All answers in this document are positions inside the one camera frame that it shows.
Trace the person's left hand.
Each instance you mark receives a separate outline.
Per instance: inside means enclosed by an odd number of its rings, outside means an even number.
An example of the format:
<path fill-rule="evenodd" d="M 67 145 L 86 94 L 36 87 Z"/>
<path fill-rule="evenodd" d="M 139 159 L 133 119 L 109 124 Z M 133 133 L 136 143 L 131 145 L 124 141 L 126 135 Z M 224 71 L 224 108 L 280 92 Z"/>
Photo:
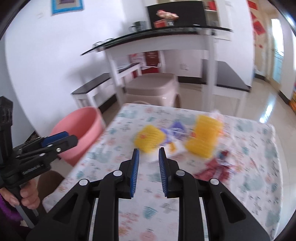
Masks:
<path fill-rule="evenodd" d="M 20 191 L 22 197 L 22 205 L 28 209 L 37 209 L 40 205 L 40 199 L 38 196 L 37 183 L 35 179 L 32 179 L 26 183 L 25 186 Z M 20 205 L 20 202 L 17 198 L 9 192 L 7 189 L 1 189 L 1 196 L 7 201 L 11 206 L 15 207 Z"/>

